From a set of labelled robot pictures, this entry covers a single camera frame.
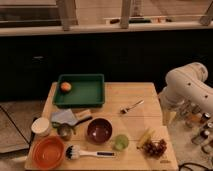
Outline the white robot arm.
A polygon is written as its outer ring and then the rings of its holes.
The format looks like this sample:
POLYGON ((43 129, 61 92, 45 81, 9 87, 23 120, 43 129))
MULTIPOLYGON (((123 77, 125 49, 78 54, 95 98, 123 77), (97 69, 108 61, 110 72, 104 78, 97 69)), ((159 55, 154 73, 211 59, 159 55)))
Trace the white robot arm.
POLYGON ((213 88, 205 84, 207 78, 208 70, 199 62, 172 69, 166 74, 166 86, 158 94, 164 125, 169 124, 172 113, 186 101, 213 114, 213 88))

